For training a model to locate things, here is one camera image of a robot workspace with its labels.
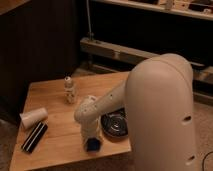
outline white paper cup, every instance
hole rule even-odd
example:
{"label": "white paper cup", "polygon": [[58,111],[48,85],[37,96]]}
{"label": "white paper cup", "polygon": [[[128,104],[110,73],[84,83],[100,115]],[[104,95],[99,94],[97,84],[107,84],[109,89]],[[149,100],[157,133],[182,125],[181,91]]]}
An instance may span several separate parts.
{"label": "white paper cup", "polygon": [[21,122],[24,126],[24,129],[29,129],[34,124],[46,119],[47,116],[48,114],[45,108],[39,108],[20,114]]}

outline wooden tabletop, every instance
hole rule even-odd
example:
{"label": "wooden tabletop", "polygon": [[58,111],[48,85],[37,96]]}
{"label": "wooden tabletop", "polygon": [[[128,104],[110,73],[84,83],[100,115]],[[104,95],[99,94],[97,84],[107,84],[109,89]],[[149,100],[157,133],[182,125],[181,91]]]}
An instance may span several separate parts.
{"label": "wooden tabletop", "polygon": [[22,125],[19,128],[10,170],[31,170],[73,163],[130,151],[129,139],[120,141],[103,137],[103,145],[98,152],[85,152],[82,145],[80,125],[73,114],[81,100],[87,95],[100,97],[127,78],[128,73],[103,74],[73,78],[77,86],[78,98],[75,104],[68,104],[64,91],[64,80],[32,83],[29,87],[24,112],[45,107],[48,130],[32,154],[21,150],[21,145],[29,135]]}
{"label": "wooden tabletop", "polygon": [[30,0],[0,0],[0,15],[25,4]]}

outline small bottle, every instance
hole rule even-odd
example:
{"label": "small bottle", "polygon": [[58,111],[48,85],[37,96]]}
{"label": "small bottle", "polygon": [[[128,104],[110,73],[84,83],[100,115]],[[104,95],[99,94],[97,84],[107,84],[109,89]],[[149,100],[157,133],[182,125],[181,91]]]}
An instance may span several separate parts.
{"label": "small bottle", "polygon": [[67,101],[69,103],[75,103],[77,99],[75,83],[70,76],[66,76],[64,80],[64,88],[66,91]]}

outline metal bowl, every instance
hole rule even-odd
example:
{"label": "metal bowl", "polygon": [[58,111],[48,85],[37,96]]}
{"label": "metal bowl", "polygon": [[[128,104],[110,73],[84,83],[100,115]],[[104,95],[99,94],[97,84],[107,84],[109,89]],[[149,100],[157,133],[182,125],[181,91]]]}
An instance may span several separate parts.
{"label": "metal bowl", "polygon": [[101,126],[104,133],[111,137],[128,135],[126,114],[124,108],[101,116]]}

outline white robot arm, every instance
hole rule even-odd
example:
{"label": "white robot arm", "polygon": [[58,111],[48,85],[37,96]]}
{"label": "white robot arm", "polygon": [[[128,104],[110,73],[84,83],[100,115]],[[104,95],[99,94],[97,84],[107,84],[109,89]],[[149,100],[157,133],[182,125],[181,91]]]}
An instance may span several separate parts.
{"label": "white robot arm", "polygon": [[196,171],[192,68],[164,54],[138,64],[105,96],[89,96],[75,112],[84,140],[99,133],[98,118],[125,107],[135,169]]}

